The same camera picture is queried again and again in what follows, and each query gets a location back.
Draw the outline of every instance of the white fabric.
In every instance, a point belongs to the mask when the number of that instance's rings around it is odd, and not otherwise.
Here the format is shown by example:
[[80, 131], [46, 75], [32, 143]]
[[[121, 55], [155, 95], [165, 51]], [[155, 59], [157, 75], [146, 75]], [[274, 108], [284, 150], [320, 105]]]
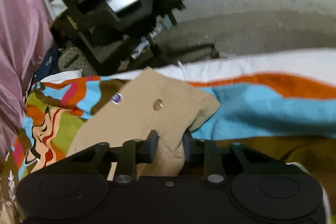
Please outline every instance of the white fabric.
[[[313, 78], [336, 85], [336, 49], [306, 49], [261, 55], [244, 55], [231, 59], [214, 59], [183, 65], [186, 81], [209, 82], [241, 75], [280, 72]], [[184, 80], [180, 67], [169, 65], [155, 69], [164, 76]], [[111, 75], [115, 79], [134, 79], [139, 70]]]
[[82, 70], [70, 70], [70, 71], [63, 71], [55, 75], [47, 76], [46, 78], [43, 78], [41, 82], [60, 84], [66, 80], [76, 79], [76, 78], [81, 78], [81, 77], [83, 77]]

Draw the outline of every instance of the colorful blanket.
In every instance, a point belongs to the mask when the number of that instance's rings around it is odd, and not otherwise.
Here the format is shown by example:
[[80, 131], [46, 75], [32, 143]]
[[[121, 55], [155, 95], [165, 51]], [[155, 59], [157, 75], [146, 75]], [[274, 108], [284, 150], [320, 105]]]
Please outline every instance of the colorful blanket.
[[[125, 83], [99, 76], [61, 84], [37, 83], [27, 100], [22, 130], [3, 163], [2, 204], [11, 202], [19, 214], [15, 198], [17, 183], [27, 174], [63, 159], [80, 126]], [[310, 172], [336, 174], [335, 87], [281, 74], [190, 84], [211, 92], [222, 103], [221, 109], [194, 133], [194, 137], [228, 140], [219, 142], [220, 145], [228, 145], [239, 138], [275, 158], [298, 161]], [[292, 131], [287, 131], [292, 128], [285, 126], [288, 122], [295, 125]], [[286, 140], [293, 138], [288, 135], [300, 135], [295, 137], [295, 147], [285, 145]], [[312, 137], [319, 143], [318, 147], [307, 141]], [[307, 162], [307, 156], [313, 160]], [[335, 187], [331, 184], [330, 189], [326, 188], [333, 203]]]

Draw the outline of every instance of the metal screw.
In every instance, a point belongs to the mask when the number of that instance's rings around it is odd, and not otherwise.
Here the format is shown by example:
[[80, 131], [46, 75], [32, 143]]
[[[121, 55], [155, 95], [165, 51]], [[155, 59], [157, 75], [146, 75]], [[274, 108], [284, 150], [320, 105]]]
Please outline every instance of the metal screw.
[[129, 175], [118, 175], [115, 177], [115, 181], [119, 183], [129, 183], [132, 181], [132, 177]]
[[209, 175], [207, 179], [212, 183], [220, 183], [224, 180], [224, 177], [222, 175]]

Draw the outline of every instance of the blue fabric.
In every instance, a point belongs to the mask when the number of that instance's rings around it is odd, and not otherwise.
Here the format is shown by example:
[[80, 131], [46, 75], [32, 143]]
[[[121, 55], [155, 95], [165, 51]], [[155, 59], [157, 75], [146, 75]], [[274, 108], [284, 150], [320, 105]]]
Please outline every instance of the blue fabric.
[[95, 106], [101, 98], [100, 80], [87, 81], [85, 97], [77, 103], [77, 107], [83, 110], [82, 118], [91, 119], [91, 109]]
[[47, 51], [41, 66], [35, 71], [32, 84], [41, 81], [43, 78], [49, 75], [55, 75], [60, 72], [58, 68], [58, 59], [60, 51], [56, 45], [53, 45], [50, 50]]
[[24, 116], [22, 128], [26, 131], [26, 135], [30, 140], [31, 146], [34, 144], [34, 139], [32, 137], [33, 119], [28, 116]]
[[220, 103], [192, 134], [225, 140], [262, 136], [323, 135], [336, 138], [336, 100], [288, 99], [264, 85], [202, 88]]
[[46, 86], [45, 89], [42, 90], [42, 93], [44, 96], [50, 96], [51, 98], [62, 100], [65, 93], [69, 90], [70, 87], [71, 85], [66, 85], [63, 88], [56, 90], [56, 89]]

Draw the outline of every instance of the round black cover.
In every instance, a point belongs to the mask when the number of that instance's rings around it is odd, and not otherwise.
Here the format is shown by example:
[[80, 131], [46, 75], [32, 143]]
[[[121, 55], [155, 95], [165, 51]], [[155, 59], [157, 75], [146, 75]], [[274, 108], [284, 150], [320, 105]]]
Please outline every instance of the round black cover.
[[323, 197], [320, 184], [307, 174], [240, 174], [231, 191], [244, 209], [271, 220], [302, 218], [314, 211]]
[[86, 214], [105, 199], [106, 180], [99, 174], [30, 174], [17, 186], [20, 206], [29, 216], [64, 220]]

